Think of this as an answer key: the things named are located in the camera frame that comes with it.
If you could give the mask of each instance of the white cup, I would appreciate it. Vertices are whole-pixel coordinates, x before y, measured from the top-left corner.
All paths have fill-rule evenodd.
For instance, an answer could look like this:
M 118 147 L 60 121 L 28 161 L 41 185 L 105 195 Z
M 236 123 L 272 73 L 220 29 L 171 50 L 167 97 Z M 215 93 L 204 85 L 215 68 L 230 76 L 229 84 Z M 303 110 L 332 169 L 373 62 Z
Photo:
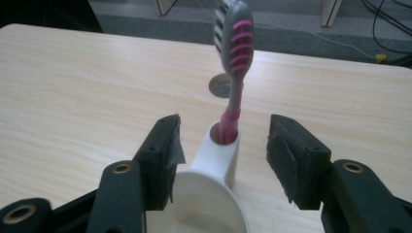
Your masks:
M 234 184 L 240 132 L 235 142 L 219 145 L 219 123 L 207 131 L 190 168 L 176 174 L 173 203 L 147 212 L 148 232 L 249 233 L 249 224 L 230 187 Z

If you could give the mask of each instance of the toothbrush head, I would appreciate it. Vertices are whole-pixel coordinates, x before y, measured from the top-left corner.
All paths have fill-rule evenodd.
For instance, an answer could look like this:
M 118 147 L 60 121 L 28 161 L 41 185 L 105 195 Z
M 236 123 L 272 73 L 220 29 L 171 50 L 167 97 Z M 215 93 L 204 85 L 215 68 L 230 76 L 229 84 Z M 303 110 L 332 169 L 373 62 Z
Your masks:
M 244 78 L 254 57 L 254 21 L 242 0 L 220 0 L 216 10 L 215 45 L 232 78 Z

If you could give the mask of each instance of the brass insert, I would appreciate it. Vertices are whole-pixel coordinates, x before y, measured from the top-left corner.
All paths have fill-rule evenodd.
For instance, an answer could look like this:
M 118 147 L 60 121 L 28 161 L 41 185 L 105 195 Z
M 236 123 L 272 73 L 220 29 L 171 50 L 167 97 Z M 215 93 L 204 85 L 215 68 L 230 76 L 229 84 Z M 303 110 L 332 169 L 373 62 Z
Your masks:
M 130 170 L 131 170 L 131 166 L 130 164 L 127 164 L 127 163 L 119 164 L 118 166 L 113 168 L 113 172 L 116 174 L 126 173 Z
M 353 162 L 346 162 L 342 166 L 350 172 L 363 173 L 363 168 L 359 164 Z
M 36 206 L 35 205 L 22 205 L 17 208 L 14 208 L 10 212 L 8 212 L 3 217 L 3 223 L 5 224 L 16 224 L 21 221 L 28 219 L 29 217 L 33 216 L 36 213 Z

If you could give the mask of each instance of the light wood tabletop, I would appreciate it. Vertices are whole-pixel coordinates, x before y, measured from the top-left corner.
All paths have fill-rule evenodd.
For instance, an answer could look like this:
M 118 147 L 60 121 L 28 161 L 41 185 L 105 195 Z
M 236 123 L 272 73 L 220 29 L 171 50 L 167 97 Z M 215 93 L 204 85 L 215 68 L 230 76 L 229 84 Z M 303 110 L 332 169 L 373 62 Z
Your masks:
M 106 166 L 131 159 L 155 122 L 176 113 L 187 169 L 227 105 L 208 88 L 222 72 L 212 46 L 0 29 L 0 208 L 31 197 L 56 208 L 94 190 Z M 243 93 L 233 192 L 252 232 L 324 232 L 321 212 L 289 204 L 266 162 L 272 114 L 412 201 L 411 70 L 256 51 Z

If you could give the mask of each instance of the toothbrush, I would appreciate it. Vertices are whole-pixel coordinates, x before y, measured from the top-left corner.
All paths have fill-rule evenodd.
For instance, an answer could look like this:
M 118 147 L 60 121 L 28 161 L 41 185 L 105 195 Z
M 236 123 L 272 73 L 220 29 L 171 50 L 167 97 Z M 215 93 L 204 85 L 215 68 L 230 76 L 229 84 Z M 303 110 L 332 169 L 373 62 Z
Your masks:
M 229 103 L 219 124 L 219 143 L 223 145 L 237 138 L 243 79 L 254 57 L 253 29 L 252 11 L 246 2 L 221 0 L 216 10 L 215 45 L 231 78 Z

